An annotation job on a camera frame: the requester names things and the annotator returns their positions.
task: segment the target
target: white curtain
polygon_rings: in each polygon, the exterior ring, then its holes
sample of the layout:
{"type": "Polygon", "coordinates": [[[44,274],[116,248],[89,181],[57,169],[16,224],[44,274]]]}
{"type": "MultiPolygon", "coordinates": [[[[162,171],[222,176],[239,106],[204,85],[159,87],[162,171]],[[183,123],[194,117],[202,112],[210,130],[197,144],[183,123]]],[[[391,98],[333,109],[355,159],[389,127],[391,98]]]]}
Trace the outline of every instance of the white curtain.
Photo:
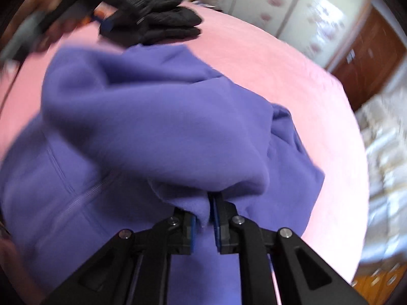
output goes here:
{"type": "Polygon", "coordinates": [[[370,177],[368,231],[358,274],[407,262],[407,91],[377,95],[357,113],[370,177]]]}

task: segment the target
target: silver bolt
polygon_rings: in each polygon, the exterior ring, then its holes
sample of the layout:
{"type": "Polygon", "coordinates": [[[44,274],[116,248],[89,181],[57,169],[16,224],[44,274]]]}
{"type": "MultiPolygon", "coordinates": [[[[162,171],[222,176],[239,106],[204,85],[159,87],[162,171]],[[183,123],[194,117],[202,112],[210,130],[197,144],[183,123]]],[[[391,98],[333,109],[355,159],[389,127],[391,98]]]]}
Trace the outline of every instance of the silver bolt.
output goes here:
{"type": "Polygon", "coordinates": [[[180,219],[178,219],[177,217],[170,217],[170,218],[168,218],[168,223],[171,226],[176,226],[180,223],[180,219]]]}
{"type": "Polygon", "coordinates": [[[123,229],[122,231],[119,232],[119,237],[122,239],[129,239],[131,235],[132,232],[129,229],[123,229]]]}
{"type": "Polygon", "coordinates": [[[281,228],[280,235],[284,238],[290,238],[293,235],[293,232],[290,228],[281,228]]]}
{"type": "Polygon", "coordinates": [[[236,225],[242,225],[245,223],[245,218],[243,218],[242,216],[234,216],[231,219],[236,225]]]}

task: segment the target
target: wooden floor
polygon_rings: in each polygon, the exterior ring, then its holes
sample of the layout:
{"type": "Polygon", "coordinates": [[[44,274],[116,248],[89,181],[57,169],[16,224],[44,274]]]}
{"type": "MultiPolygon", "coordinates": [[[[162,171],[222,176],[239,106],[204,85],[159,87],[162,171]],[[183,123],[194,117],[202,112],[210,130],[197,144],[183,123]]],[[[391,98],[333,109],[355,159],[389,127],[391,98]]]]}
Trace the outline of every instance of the wooden floor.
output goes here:
{"type": "Polygon", "coordinates": [[[397,264],[389,272],[377,270],[371,276],[356,277],[352,286],[369,302],[369,305],[383,305],[406,271],[407,265],[397,264]]]}

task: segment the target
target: purple garment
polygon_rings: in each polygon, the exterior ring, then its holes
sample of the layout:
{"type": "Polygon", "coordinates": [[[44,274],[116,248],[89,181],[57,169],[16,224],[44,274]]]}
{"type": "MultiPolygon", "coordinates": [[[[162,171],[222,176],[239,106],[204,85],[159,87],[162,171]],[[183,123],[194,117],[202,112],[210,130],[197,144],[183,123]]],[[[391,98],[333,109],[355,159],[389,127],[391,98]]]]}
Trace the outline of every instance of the purple garment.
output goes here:
{"type": "Polygon", "coordinates": [[[285,108],[186,46],[63,48],[3,163],[0,200],[48,292],[119,230],[151,228],[174,206],[193,212],[196,251],[173,256],[169,305],[236,305],[238,257],[217,254],[207,191],[263,228],[302,235],[323,179],[285,108]]]}

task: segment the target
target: bed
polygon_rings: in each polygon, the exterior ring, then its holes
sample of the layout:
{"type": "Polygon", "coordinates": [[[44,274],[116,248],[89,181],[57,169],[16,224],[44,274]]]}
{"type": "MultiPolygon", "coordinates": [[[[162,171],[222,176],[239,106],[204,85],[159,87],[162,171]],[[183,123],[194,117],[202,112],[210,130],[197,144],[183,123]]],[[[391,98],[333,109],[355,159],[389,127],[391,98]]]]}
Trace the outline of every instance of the bed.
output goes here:
{"type": "MultiPolygon", "coordinates": [[[[342,85],[261,29],[220,12],[189,6],[204,22],[201,36],[184,44],[235,83],[291,111],[309,155],[326,174],[303,239],[351,282],[366,232],[369,188],[363,141],[342,85]]],[[[119,49],[99,40],[97,31],[95,24],[89,24],[63,38],[47,54],[26,61],[0,119],[0,161],[38,112],[42,79],[60,45],[119,49]]],[[[8,85],[3,79],[0,98],[8,85]]]]}

